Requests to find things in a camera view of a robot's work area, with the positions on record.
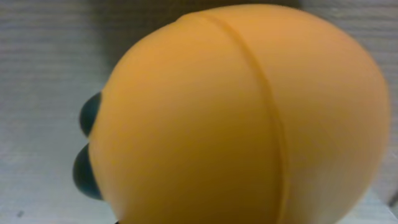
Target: gray tabletop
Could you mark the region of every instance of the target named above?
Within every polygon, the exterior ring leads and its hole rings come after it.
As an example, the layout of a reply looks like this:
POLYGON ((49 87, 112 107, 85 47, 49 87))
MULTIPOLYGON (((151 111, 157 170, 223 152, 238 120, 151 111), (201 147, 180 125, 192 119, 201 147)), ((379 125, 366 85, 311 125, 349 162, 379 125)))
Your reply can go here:
MULTIPOLYGON (((82 196, 72 182, 74 158, 86 144, 80 107, 141 37, 185 12, 242 2, 272 1, 0 1, 0 223, 113 223, 109 207, 82 196)), ((398 1, 301 3, 371 51, 397 111, 398 1)), ((388 200, 398 186, 396 142, 392 138, 375 191, 342 223, 398 223, 378 199, 388 200)))

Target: dark green bump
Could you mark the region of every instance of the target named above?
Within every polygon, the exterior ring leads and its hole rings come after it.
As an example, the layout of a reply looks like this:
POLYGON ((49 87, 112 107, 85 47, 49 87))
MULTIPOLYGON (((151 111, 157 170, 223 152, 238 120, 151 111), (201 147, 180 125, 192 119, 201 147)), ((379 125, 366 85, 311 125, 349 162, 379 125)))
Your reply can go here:
POLYGON ((101 104, 101 93, 95 94, 82 107, 80 111, 80 128, 86 136, 90 135, 93 128, 95 118, 101 104))
POLYGON ((102 200, 101 192, 94 178, 88 157, 88 144, 79 152, 73 165, 73 181, 86 196, 102 200))

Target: yellow-orange object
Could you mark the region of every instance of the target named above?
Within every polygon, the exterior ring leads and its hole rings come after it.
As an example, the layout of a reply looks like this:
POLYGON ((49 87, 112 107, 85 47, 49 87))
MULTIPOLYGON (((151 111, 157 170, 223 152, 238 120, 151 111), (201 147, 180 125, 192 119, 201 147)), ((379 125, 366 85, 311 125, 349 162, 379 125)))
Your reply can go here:
POLYGON ((102 91, 90 160, 120 224, 331 224, 386 147, 375 62, 306 12, 231 6, 138 42, 102 91))

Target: toy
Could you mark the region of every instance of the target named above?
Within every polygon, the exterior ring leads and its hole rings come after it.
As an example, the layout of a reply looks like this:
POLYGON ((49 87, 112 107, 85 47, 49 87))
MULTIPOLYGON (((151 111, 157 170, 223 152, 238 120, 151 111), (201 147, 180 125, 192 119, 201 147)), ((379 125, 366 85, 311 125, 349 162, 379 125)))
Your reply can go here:
POLYGON ((335 223, 376 173, 389 100, 375 62, 333 25, 231 6, 133 46, 81 126, 75 180, 98 183, 120 224, 335 223))

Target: dark round protrusion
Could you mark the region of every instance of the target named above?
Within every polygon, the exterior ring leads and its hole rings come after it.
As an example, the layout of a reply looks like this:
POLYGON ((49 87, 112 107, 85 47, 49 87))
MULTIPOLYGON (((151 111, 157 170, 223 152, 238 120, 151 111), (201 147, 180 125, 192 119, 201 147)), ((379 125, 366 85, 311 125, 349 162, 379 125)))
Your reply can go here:
POLYGON ((97 93, 83 105, 80 111, 80 128, 86 136, 90 134, 93 128, 100 104, 101 93, 97 93))
POLYGON ((86 196, 102 200, 101 192, 94 178, 88 157, 88 144, 79 152, 73 165, 73 180, 77 188, 86 196))

